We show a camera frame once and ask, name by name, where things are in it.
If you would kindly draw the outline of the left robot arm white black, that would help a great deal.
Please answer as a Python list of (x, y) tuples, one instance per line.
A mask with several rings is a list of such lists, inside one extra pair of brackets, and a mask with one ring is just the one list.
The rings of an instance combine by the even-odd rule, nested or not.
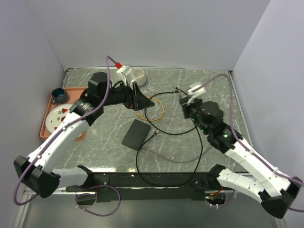
[(18, 156), (14, 167), (23, 183), (41, 198), (50, 196), (57, 188), (78, 186), (84, 191), (94, 185), (94, 173), (85, 166), (56, 170), (55, 166), (70, 144), (104, 112), (104, 106), (123, 104), (127, 109), (140, 111), (154, 106), (139, 89), (137, 83), (123, 80), (111, 86), (109, 74), (92, 75), (88, 87), (74, 102), (60, 126), (27, 157)]

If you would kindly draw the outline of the black network switch box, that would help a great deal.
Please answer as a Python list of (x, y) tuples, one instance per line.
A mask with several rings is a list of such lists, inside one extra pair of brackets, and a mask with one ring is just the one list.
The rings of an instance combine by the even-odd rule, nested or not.
[(147, 123), (134, 119), (126, 135), (122, 140), (122, 145), (135, 151), (139, 150), (144, 142), (151, 126)]

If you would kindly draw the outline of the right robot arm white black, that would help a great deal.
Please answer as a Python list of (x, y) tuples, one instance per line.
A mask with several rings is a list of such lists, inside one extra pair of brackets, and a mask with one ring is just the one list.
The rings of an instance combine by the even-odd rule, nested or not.
[(303, 182), (298, 177), (281, 172), (258, 154), (239, 132), (223, 121), (224, 113), (217, 103), (189, 96), (181, 98), (179, 103), (184, 117), (191, 119), (207, 135), (212, 147), (232, 158), (252, 175), (248, 178), (216, 165), (208, 172), (208, 185), (215, 190), (222, 186), (248, 195), (270, 215), (282, 219), (290, 210)]

